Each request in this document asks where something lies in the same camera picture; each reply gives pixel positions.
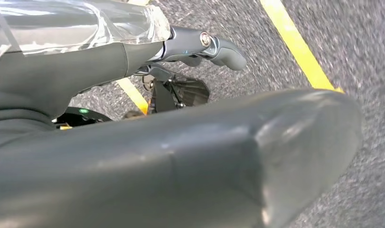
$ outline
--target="gray pavement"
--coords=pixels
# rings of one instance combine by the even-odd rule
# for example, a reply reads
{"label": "gray pavement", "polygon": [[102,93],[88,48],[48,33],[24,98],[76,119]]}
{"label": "gray pavement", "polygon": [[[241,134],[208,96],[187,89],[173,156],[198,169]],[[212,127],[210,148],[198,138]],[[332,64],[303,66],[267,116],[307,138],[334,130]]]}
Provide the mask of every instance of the gray pavement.
{"label": "gray pavement", "polygon": [[[385,0],[283,0],[326,75],[364,112],[364,146],[346,174],[310,205],[292,228],[379,228],[385,207]],[[237,43],[248,67],[233,72],[209,63],[167,64],[204,79],[211,101],[309,87],[259,0],[153,0],[173,25],[207,29]],[[75,97],[82,106],[119,119],[136,106],[116,85]]]}

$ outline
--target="plastic wrap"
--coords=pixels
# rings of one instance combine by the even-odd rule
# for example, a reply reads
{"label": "plastic wrap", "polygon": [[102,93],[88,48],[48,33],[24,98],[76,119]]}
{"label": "plastic wrap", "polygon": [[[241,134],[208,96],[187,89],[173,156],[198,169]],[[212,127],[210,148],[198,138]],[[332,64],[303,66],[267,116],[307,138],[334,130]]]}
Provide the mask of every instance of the plastic wrap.
{"label": "plastic wrap", "polygon": [[0,0],[0,57],[47,55],[170,37],[160,8],[114,0]]}

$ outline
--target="yellow line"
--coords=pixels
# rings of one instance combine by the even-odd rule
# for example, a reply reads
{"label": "yellow line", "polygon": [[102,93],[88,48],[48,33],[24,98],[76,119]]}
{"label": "yellow line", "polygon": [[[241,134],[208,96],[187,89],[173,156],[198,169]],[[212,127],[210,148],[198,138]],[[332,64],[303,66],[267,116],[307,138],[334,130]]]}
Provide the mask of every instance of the yellow line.
{"label": "yellow line", "polygon": [[311,53],[310,48],[286,12],[282,2],[280,0],[260,0],[260,2],[296,59],[297,64],[299,64],[303,70],[311,86],[318,89],[343,92],[340,88],[335,89],[328,80],[318,61]]}
{"label": "yellow line", "polygon": [[[129,4],[144,6],[149,3],[149,0],[129,0]],[[136,104],[136,106],[146,115],[148,113],[148,102],[143,98],[142,94],[132,84],[128,78],[123,78],[117,81],[117,84],[129,96],[129,98]]]}
{"label": "yellow line", "polygon": [[146,6],[150,0],[128,0],[129,4],[134,4],[138,6]]}

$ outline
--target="green light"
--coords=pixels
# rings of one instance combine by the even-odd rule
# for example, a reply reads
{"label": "green light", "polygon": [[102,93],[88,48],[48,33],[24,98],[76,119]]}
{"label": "green light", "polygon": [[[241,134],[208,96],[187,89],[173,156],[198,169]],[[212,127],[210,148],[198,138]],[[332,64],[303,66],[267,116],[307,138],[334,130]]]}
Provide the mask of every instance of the green light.
{"label": "green light", "polygon": [[89,110],[87,110],[87,109],[84,109],[84,108],[81,108],[81,109],[79,109],[79,112],[80,113],[88,113],[89,112]]}

